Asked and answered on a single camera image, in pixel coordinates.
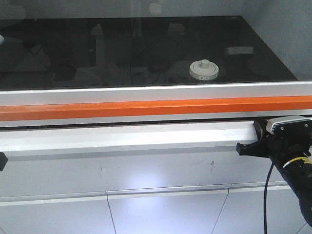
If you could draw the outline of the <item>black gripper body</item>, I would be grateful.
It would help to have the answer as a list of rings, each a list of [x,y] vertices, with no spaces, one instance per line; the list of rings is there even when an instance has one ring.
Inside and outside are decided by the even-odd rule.
[[[263,155],[270,159],[272,166],[277,168],[285,168],[297,160],[308,163],[308,157],[311,156],[311,133],[287,134],[282,137],[264,133],[258,134],[258,140],[264,144]]]

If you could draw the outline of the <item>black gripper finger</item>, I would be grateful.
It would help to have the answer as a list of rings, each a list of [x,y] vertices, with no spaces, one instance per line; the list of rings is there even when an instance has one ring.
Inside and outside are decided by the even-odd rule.
[[[5,153],[0,152],[0,171],[3,171],[3,169],[5,168],[7,162],[8,162],[8,158],[5,155]]]
[[[264,140],[246,145],[237,143],[236,151],[240,156],[269,157],[269,151]]]
[[[256,132],[257,140],[264,141],[270,133],[266,130],[268,121],[265,118],[256,118],[253,122],[253,126]]]

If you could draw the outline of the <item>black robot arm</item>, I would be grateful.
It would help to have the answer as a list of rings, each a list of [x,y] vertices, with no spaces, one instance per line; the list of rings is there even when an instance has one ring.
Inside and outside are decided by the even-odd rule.
[[[237,143],[240,156],[268,158],[298,198],[307,224],[312,223],[312,120],[304,116],[278,117],[253,122],[257,141]]]

